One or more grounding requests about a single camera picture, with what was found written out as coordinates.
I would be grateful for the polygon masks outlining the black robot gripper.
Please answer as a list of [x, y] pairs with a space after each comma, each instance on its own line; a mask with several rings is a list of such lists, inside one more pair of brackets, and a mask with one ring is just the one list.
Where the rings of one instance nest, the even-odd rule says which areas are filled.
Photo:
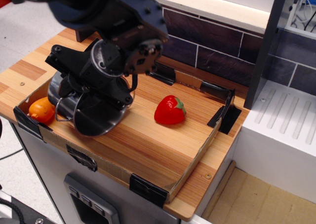
[[133, 102], [123, 75], [155, 69], [168, 41], [160, 4], [155, 0], [84, 0], [85, 30], [101, 39], [89, 51], [54, 45], [45, 62], [61, 73], [58, 95], [75, 93], [78, 103], [109, 103], [119, 111]]

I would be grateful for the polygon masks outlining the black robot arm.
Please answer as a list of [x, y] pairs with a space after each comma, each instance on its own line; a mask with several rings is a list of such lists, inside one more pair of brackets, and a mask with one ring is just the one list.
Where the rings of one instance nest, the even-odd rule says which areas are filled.
[[81, 106], [118, 110], [133, 101], [138, 74], [156, 69], [168, 32], [156, 0], [29, 0], [46, 2], [63, 26], [98, 33], [85, 51], [55, 45], [46, 62], [60, 72], [61, 98], [79, 94]]

